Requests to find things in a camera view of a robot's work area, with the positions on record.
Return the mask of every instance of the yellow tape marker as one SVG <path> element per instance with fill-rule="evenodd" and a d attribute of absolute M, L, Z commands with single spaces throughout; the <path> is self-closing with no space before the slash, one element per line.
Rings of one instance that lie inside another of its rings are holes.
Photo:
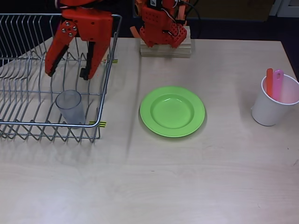
<path fill-rule="evenodd" d="M 95 124 L 95 121 L 89 121 L 89 125 L 94 125 L 94 124 Z M 107 124 L 107 122 L 101 121 L 98 126 L 99 127 L 106 127 L 106 124 Z"/>

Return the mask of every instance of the utensil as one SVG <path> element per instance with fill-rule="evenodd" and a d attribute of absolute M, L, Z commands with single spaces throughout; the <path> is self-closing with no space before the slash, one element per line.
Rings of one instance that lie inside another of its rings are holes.
<path fill-rule="evenodd" d="M 284 71 L 278 69 L 273 73 L 273 93 L 272 98 L 279 101 L 281 95 L 282 83 L 284 80 Z"/>
<path fill-rule="evenodd" d="M 140 116 L 151 131 L 171 138 L 195 132 L 203 123 L 205 108 L 197 95 L 177 86 L 153 90 L 142 101 Z"/>
<path fill-rule="evenodd" d="M 266 78 L 266 83 L 267 83 L 267 94 L 269 97 L 272 97 L 273 95 L 273 69 L 267 69 L 267 78 Z"/>

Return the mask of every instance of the orange spoon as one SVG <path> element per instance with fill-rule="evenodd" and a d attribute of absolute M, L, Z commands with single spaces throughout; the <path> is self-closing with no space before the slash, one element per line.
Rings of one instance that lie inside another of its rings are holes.
<path fill-rule="evenodd" d="M 273 95 L 273 69 L 267 69 L 267 94 L 269 97 Z"/>

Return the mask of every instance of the wooden block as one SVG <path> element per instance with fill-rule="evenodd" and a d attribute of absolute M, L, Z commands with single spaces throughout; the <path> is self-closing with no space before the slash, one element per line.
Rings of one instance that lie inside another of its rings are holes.
<path fill-rule="evenodd" d="M 181 43 L 178 48 L 172 48 L 169 44 L 154 45 L 149 48 L 145 42 L 140 40 L 140 52 L 142 57 L 180 57 L 180 58 L 190 58 L 191 56 L 191 38 L 190 38 L 190 28 L 185 27 L 187 30 L 187 37 Z"/>

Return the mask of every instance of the pink spoon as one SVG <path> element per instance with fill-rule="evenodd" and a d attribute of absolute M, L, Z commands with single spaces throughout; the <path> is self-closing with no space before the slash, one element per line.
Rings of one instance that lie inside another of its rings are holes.
<path fill-rule="evenodd" d="M 273 73 L 273 94 L 272 98 L 276 101 L 280 100 L 282 83 L 284 80 L 284 71 L 278 69 Z"/>

